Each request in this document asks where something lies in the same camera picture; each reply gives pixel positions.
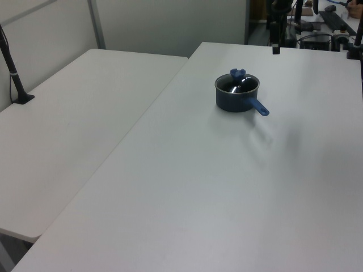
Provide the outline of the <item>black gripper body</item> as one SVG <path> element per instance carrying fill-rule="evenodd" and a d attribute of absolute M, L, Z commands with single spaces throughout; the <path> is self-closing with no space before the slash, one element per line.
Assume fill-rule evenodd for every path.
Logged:
<path fill-rule="evenodd" d="M 273 47 L 282 47 L 285 44 L 287 13 L 270 15 L 270 42 Z"/>

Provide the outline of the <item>person's bare hand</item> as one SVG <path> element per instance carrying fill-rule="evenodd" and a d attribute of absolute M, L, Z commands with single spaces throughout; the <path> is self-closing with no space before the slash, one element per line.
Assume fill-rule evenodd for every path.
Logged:
<path fill-rule="evenodd" d="M 347 10 L 351 18 L 361 19 L 363 4 L 362 0 L 347 1 Z"/>

